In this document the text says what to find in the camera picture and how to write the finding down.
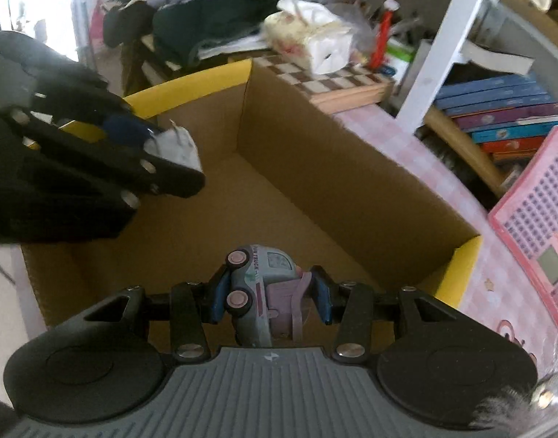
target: book stack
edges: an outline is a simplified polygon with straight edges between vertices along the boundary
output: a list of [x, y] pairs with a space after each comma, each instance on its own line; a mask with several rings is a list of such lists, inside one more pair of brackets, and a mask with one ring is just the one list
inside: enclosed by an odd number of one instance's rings
[[558, 125], [558, 101], [532, 73], [521, 76], [456, 66], [435, 105], [504, 167], [528, 164]]

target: blue book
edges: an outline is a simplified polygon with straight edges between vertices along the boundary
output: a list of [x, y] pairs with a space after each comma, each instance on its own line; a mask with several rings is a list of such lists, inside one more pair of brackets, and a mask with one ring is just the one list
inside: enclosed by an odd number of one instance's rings
[[472, 133], [472, 140], [474, 140], [474, 143], [485, 143], [491, 141], [512, 140], [515, 138], [542, 137], [547, 135], [549, 131], [551, 131], [551, 128], [556, 125], [558, 125], [558, 122], [484, 130]]
[[539, 84], [524, 84], [522, 86], [482, 90], [482, 92], [472, 92], [471, 94], [438, 99], [435, 102], [435, 106], [440, 110], [444, 110], [453, 107], [463, 107], [464, 105], [481, 104], [482, 102], [514, 99], [517, 97], [538, 96], [546, 93], [547, 91]]
[[495, 100], [493, 102], [482, 102], [481, 104], [464, 105], [463, 107], [453, 107], [445, 110], [447, 116], [471, 115], [480, 112], [490, 112], [501, 108], [528, 107], [530, 105], [551, 104], [557, 102], [549, 94], [539, 96], [521, 97], [519, 99]]
[[537, 124], [537, 123], [549, 123], [549, 122], [558, 122], [558, 115], [533, 116], [533, 117], [530, 117], [530, 118], [522, 118], [522, 119], [516, 120], [514, 122], [503, 122], [503, 123], [494, 123], [494, 124], [490, 124], [490, 125], [480, 125], [478, 127], [462, 129], [462, 132], [473, 133], [473, 132], [481, 132], [481, 131], [484, 131], [484, 130], [494, 130], [496, 128], [519, 127], [521, 125], [533, 125], [533, 124]]
[[483, 78], [481, 80], [472, 80], [469, 82], [461, 82], [458, 84], [449, 84], [443, 86], [437, 93], [436, 99], [461, 96], [464, 94], [470, 94], [472, 92], [481, 92], [482, 90], [521, 86], [524, 84], [532, 84], [536, 82], [537, 78], [533, 73], [529, 74], [528, 76], [520, 76], [518, 74], [505, 74], [499, 77]]

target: white logo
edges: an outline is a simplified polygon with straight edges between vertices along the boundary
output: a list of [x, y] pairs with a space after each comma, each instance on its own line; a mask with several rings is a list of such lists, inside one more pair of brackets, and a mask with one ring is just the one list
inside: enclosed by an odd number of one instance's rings
[[268, 361], [273, 362], [274, 360], [279, 359], [279, 354], [275, 354], [274, 352], [271, 352], [265, 355], [264, 358]]

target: pink plastic device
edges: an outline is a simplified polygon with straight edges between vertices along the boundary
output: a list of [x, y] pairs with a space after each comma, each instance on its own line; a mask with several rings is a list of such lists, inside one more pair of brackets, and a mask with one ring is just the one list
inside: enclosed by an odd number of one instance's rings
[[491, 211], [489, 222], [558, 326], [558, 127]]

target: gray ribbed surface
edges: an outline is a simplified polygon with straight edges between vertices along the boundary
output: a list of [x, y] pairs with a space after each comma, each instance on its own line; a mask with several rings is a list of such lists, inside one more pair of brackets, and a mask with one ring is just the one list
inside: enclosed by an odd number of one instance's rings
[[8, 438], [497, 438], [447, 431], [392, 406], [367, 371], [320, 348], [224, 348], [178, 367], [155, 399], [110, 423], [55, 427], [23, 420]]

